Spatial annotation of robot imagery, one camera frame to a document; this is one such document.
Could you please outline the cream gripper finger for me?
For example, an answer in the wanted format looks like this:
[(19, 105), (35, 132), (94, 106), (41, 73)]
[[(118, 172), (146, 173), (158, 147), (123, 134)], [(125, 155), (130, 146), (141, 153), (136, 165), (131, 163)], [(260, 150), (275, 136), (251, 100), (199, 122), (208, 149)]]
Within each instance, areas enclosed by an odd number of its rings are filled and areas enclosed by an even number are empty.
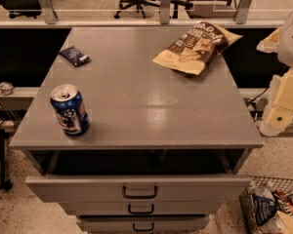
[(268, 37), (257, 45), (256, 50), (267, 54), (276, 53), (278, 49), (280, 31), (280, 27), (273, 31)]
[(281, 92), (276, 99), (277, 107), (284, 112), (284, 127), (293, 121), (293, 67), (281, 77)]

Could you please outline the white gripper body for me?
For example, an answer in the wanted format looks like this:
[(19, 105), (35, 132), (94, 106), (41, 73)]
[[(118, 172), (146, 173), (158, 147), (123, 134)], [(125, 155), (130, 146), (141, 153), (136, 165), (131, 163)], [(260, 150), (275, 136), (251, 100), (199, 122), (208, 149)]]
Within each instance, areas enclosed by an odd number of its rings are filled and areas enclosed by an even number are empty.
[(281, 92), (281, 77), (274, 75), (270, 82), (268, 104), (266, 105), (262, 122), (260, 123), (260, 132), (267, 137), (275, 137), (282, 133), (284, 127), (284, 112), (277, 107), (276, 99)]

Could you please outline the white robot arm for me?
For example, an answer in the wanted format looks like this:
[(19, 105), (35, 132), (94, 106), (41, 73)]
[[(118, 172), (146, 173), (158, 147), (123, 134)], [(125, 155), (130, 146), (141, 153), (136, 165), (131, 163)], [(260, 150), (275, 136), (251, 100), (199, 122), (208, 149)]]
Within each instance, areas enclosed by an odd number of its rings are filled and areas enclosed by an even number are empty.
[(283, 26), (262, 40), (257, 50), (264, 53), (277, 53), (281, 63), (289, 66), (282, 76), (272, 77), (268, 105), (264, 109), (260, 132), (268, 137), (282, 133), (293, 121), (293, 11)]

